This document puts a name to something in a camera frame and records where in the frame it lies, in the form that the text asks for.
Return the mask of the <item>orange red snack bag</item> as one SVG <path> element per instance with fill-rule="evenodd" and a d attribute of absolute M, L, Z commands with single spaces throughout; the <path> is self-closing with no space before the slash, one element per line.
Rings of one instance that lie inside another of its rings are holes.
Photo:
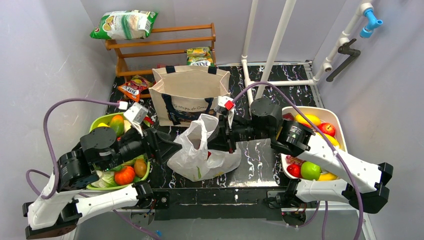
<path fill-rule="evenodd" d="M 141 75 L 135 75 L 129 81 L 118 86 L 118 90 L 130 100 L 139 102 L 143 92 L 148 91 L 154 84 L 154 80 L 148 80 Z"/>

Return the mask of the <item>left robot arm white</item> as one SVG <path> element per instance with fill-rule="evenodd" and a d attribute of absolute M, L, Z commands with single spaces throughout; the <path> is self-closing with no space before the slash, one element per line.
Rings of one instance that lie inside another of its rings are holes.
<path fill-rule="evenodd" d="M 28 220 L 26 238 L 59 237 L 97 215 L 124 207 L 146 207 L 154 193 L 145 181 L 130 182 L 122 189 L 94 197 L 77 195 L 99 179 L 96 169 L 109 171 L 142 155 L 165 163 L 181 148 L 169 134 L 153 128 L 132 128 L 121 139 L 112 128 L 93 129 L 57 160 L 57 170 L 40 196 L 23 204 L 23 215 Z"/>

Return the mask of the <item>white plastic grocery bag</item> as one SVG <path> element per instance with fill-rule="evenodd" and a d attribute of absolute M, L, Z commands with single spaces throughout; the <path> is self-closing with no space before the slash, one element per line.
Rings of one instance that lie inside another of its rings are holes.
<path fill-rule="evenodd" d="M 218 123 L 217 117 L 203 113 L 192 121 L 174 140 L 182 149 L 167 161 L 167 166 L 192 182 L 212 179 L 238 168 L 242 158 L 240 149 L 229 153 L 208 147 L 208 137 Z"/>

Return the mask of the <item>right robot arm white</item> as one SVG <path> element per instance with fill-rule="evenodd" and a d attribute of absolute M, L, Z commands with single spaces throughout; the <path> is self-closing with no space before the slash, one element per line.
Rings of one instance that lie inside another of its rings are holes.
<path fill-rule="evenodd" d="M 233 153 L 238 142 L 270 139 L 276 152 L 299 157 L 337 176 L 330 181 L 290 180 L 283 192 L 272 197 L 271 206 L 330 201 L 376 214 L 387 204 L 391 164 L 369 163 L 341 149 L 332 149 L 312 129 L 284 118 L 282 107 L 268 98 L 251 104 L 250 119 L 235 115 L 233 100 L 228 96 L 217 99 L 215 110 L 219 113 L 218 124 L 207 140 L 209 149 Z"/>

